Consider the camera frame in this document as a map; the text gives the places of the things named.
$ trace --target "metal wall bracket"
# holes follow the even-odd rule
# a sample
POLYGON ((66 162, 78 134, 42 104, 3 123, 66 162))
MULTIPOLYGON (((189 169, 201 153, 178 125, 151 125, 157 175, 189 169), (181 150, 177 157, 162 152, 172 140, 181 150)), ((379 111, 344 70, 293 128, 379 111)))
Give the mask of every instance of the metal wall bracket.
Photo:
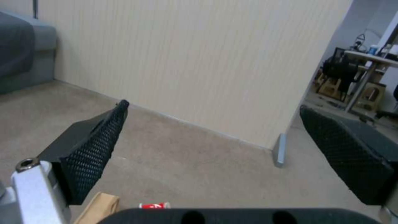
POLYGON ((286 152, 286 134, 281 133, 279 138, 272 149, 273 161, 276 167, 282 168, 285 162, 285 152, 286 152))

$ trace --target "carpet floor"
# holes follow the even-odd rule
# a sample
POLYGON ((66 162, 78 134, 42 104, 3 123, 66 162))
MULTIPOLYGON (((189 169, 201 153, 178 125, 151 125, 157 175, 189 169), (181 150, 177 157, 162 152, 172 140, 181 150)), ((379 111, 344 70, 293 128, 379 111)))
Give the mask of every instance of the carpet floor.
MULTIPOLYGON (((37 156, 73 122, 114 107, 116 99, 53 81, 0 95, 0 179, 37 156)), ((98 192, 121 208, 169 201, 174 208, 346 208, 377 218, 334 173, 299 118, 287 134, 286 166, 271 151, 131 105, 98 192)))

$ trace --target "silver metal arm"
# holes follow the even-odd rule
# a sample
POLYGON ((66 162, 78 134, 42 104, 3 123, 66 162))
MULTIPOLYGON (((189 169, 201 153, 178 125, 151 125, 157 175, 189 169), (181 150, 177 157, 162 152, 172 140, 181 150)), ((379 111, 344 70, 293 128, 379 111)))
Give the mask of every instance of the silver metal arm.
POLYGON ((0 223, 69 223, 70 210, 51 163, 25 159, 17 164, 11 182, 0 196, 0 223))

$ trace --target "soda can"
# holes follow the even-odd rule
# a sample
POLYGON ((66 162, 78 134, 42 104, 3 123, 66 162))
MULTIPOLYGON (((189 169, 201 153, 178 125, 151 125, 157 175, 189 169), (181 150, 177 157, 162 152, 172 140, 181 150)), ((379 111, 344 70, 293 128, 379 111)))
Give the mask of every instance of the soda can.
POLYGON ((165 208, 171 208, 169 202, 162 202, 159 204, 139 204, 139 208, 142 209, 165 209, 165 208))

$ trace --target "wall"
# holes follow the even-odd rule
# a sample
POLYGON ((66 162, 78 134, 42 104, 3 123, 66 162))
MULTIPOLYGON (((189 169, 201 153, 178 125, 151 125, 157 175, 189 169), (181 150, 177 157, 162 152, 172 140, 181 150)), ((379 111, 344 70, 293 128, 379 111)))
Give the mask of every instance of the wall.
MULTIPOLYGON (((383 0, 373 15, 372 19, 367 26, 368 29, 375 31, 380 36, 383 35, 387 26, 391 22, 395 13, 398 11, 398 1, 397 0, 383 0)), ((367 40, 368 45, 377 44, 380 40, 380 37, 376 35, 372 35, 370 32, 367 32, 367 40)))
POLYGON ((350 1, 40 0, 56 78, 272 148, 350 1))
POLYGON ((33 16, 32 0, 0 0, 0 9, 33 16))
MULTIPOLYGON (((395 13, 395 16, 389 23, 386 31, 383 34, 379 42, 379 46, 383 46, 389 37, 391 36, 392 32, 394 31, 395 27, 398 26, 398 7, 395 13)), ((386 73, 380 80, 380 83, 386 85, 386 92, 384 93, 383 100, 380 103, 380 110, 389 111, 389 112, 397 112, 395 109, 396 99, 394 97, 394 90, 398 85, 398 68, 389 67, 386 73)))
MULTIPOLYGON (((381 0, 354 0, 343 22, 333 34, 332 39, 330 40, 330 43, 321 59, 321 62, 331 57, 336 47, 348 49, 350 46, 354 45, 356 37, 368 28, 369 23, 373 20, 373 15, 381 3, 381 0)), ((367 31, 367 40, 364 44, 367 47, 374 43, 377 44, 378 39, 376 42, 368 40, 373 38, 374 34, 367 31)))

